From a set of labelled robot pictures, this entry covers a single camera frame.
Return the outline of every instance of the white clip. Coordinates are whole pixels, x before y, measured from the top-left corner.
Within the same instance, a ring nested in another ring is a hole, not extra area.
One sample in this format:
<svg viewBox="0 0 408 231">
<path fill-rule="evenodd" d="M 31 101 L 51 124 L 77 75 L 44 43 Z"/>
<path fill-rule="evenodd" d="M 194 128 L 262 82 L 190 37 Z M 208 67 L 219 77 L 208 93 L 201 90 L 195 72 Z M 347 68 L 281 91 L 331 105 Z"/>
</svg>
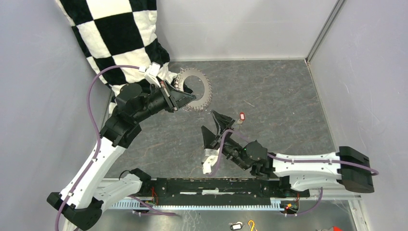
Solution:
<svg viewBox="0 0 408 231">
<path fill-rule="evenodd" d="M 144 73 L 144 78 L 150 83 L 154 84 L 157 87 L 161 87 L 159 81 L 157 80 L 157 75 L 159 74 L 160 71 L 160 65 L 153 62 L 150 64 L 149 69 L 146 70 Z"/>
<path fill-rule="evenodd" d="M 211 167 L 214 166 L 218 160 L 219 149 L 204 149 L 203 174 L 210 174 Z"/>
<path fill-rule="evenodd" d="M 146 66 L 140 66 L 139 67 L 139 72 L 145 73 L 146 72 Z"/>
</svg>

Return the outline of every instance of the yellow hook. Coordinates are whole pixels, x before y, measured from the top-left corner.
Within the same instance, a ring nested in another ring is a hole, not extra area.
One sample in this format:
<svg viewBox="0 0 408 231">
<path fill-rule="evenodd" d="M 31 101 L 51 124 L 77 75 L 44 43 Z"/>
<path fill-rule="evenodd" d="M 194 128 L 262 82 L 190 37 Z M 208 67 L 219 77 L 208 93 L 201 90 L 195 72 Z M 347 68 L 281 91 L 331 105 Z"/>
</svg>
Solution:
<svg viewBox="0 0 408 231">
<path fill-rule="evenodd" d="M 255 222 L 254 222 L 253 220 L 249 220 L 248 225 L 251 227 L 251 231 L 254 231 L 254 229 L 255 229 L 255 231 L 258 231 L 258 230 L 255 228 Z"/>
</svg>

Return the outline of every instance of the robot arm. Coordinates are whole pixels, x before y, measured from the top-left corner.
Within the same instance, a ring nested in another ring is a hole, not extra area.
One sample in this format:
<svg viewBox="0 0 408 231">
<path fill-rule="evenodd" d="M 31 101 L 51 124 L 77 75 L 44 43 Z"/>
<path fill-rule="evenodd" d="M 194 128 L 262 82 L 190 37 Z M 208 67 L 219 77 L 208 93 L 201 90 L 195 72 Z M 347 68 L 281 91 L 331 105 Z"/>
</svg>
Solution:
<svg viewBox="0 0 408 231">
<path fill-rule="evenodd" d="M 217 135 L 202 126 L 204 139 L 203 173 L 211 172 L 222 152 L 243 170 L 251 169 L 251 175 L 261 180 L 279 179 L 283 190 L 304 191 L 311 188 L 329 187 L 345 189 L 356 193 L 373 193 L 371 172 L 361 167 L 344 165 L 342 162 L 370 167 L 367 156 L 350 147 L 340 147 L 339 152 L 320 155 L 286 155 L 268 153 L 258 141 L 240 146 L 231 139 L 235 120 L 212 111 L 217 127 Z M 224 144 L 221 148 L 221 137 Z"/>
<path fill-rule="evenodd" d="M 62 214 L 82 230 L 90 229 L 111 205 L 140 190 L 142 175 L 137 172 L 130 172 L 102 190 L 97 189 L 112 164 L 141 132 L 140 122 L 162 110 L 173 113 L 196 99 L 192 94 L 175 89 L 167 81 L 149 82 L 152 84 L 150 94 L 143 92 L 138 83 L 126 84 L 121 89 L 116 98 L 117 106 L 100 131 L 102 142 L 97 158 L 94 158 L 95 146 L 72 181 L 61 192 L 52 192 L 47 198 L 47 202 L 58 210 L 69 195 Z M 70 193 L 72 185 L 91 161 L 93 164 L 74 192 Z"/>
</svg>

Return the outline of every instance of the keychain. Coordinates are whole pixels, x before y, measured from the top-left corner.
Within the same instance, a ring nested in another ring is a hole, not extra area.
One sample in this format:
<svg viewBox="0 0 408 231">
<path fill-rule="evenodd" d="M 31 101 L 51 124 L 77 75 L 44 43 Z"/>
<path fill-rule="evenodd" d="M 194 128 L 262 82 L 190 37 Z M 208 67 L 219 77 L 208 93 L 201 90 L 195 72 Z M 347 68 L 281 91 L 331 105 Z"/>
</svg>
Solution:
<svg viewBox="0 0 408 231">
<path fill-rule="evenodd" d="M 331 228 L 329 230 L 316 230 L 316 231 L 342 231 L 342 230 L 340 228 L 338 228 L 338 227 L 333 227 L 333 228 Z"/>
<path fill-rule="evenodd" d="M 237 222 L 235 224 L 230 224 L 231 226 L 229 227 L 231 230 L 240 230 L 243 227 L 242 222 Z"/>
<path fill-rule="evenodd" d="M 241 124 L 244 122 L 244 120 L 245 120 L 245 114 L 244 114 L 243 112 L 241 112 L 241 113 L 240 113 L 240 119 L 237 120 L 237 124 L 239 124 L 238 130 L 240 129 Z"/>
</svg>

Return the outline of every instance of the gray floor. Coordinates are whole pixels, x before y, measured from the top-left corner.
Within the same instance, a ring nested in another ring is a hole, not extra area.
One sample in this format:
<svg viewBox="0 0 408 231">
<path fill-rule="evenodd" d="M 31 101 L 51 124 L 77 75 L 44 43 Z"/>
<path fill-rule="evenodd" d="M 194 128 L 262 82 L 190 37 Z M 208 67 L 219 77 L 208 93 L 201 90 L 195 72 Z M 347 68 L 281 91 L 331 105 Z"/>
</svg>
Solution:
<svg viewBox="0 0 408 231">
<path fill-rule="evenodd" d="M 202 113 L 161 112 L 141 123 L 142 133 L 115 162 L 106 177 L 140 168 L 152 177 L 204 177 L 201 170 L 201 125 L 213 132 L 210 115 L 219 113 L 246 120 L 239 131 L 257 139 L 271 152 L 323 154 L 334 151 L 319 98 L 303 60 L 208 61 L 172 63 L 170 70 L 196 67 L 212 82 L 213 102 Z M 187 83 L 198 94 L 200 86 Z M 225 159 L 217 177 L 248 177 Z"/>
<path fill-rule="evenodd" d="M 314 201 L 302 201 L 301 211 Z M 337 226 L 344 231 L 357 231 L 347 201 L 322 201 L 311 213 L 285 218 L 277 211 L 173 211 L 178 217 L 143 216 L 128 210 L 107 210 L 91 231 L 229 231 L 230 223 L 242 222 L 242 231 L 249 231 L 248 221 L 259 231 L 316 231 Z"/>
</svg>

